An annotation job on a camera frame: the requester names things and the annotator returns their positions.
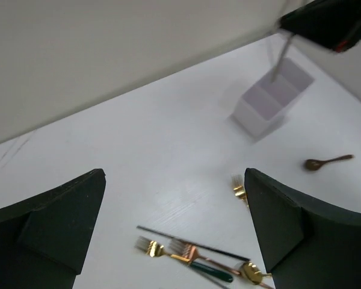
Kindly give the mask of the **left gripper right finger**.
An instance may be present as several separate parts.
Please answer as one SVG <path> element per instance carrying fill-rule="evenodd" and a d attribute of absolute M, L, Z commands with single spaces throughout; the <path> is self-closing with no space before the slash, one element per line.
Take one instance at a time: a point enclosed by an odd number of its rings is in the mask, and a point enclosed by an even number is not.
<path fill-rule="evenodd" d="M 261 171 L 244 174 L 266 271 L 276 288 L 361 288 L 361 213 L 288 187 Z"/>

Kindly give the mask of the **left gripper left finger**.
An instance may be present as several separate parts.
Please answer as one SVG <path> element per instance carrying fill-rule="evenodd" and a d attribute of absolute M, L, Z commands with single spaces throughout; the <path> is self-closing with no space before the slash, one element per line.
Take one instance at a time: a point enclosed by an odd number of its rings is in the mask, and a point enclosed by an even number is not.
<path fill-rule="evenodd" d="M 81 274 L 105 192 L 91 170 L 0 209 L 0 288 L 72 288 Z"/>

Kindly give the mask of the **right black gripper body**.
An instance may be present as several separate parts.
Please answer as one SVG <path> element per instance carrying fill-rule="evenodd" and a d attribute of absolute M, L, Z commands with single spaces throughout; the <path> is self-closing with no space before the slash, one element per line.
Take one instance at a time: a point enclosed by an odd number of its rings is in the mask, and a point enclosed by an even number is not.
<path fill-rule="evenodd" d="M 312 1 L 279 19 L 282 30 L 337 53 L 361 41 L 361 0 Z"/>

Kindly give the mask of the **silver metal chopstick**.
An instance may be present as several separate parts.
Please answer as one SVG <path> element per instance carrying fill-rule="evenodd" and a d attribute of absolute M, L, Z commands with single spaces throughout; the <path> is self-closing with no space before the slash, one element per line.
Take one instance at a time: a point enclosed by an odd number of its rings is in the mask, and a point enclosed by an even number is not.
<path fill-rule="evenodd" d="M 290 34 L 287 38 L 286 38 L 286 42 L 283 45 L 282 50 L 280 51 L 280 55 L 279 58 L 277 60 L 276 65 L 274 66 L 273 72 L 271 74 L 271 82 L 274 82 L 279 74 L 279 70 L 282 66 L 283 60 L 285 58 L 285 55 L 288 52 L 288 49 L 292 43 L 292 39 L 294 38 L 295 34 Z"/>

